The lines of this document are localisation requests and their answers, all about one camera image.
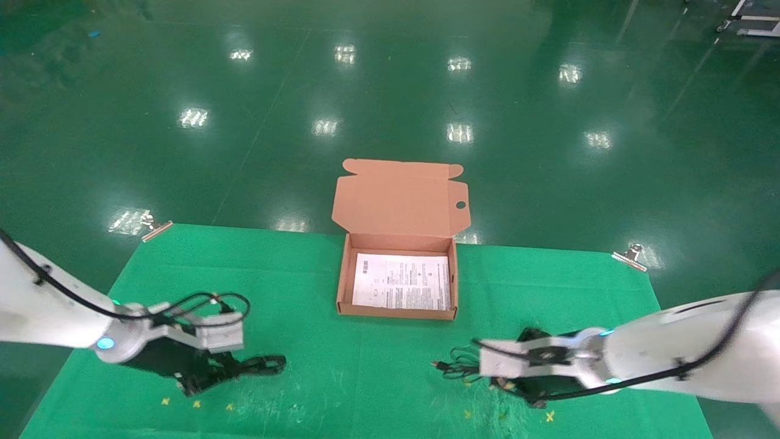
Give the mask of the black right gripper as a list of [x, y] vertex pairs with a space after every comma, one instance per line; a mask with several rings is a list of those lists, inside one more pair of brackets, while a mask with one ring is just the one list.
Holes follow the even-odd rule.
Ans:
[[562, 335], [551, 335], [537, 328], [526, 328], [518, 341], [528, 348], [532, 362], [523, 364], [524, 375], [518, 381], [491, 378], [491, 388], [505, 390], [531, 408], [546, 408], [543, 394], [561, 394], [601, 386], [597, 366], [601, 357], [594, 341], [593, 328]]

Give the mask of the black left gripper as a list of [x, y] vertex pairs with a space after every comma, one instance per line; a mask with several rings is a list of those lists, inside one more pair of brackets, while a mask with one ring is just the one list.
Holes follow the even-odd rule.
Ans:
[[[246, 364], [232, 354], [209, 354], [178, 341], [149, 341], [131, 359], [131, 368], [177, 377], [177, 386], [185, 396], [195, 396], [219, 384], [236, 380]], [[227, 373], [208, 373], [211, 368]]]

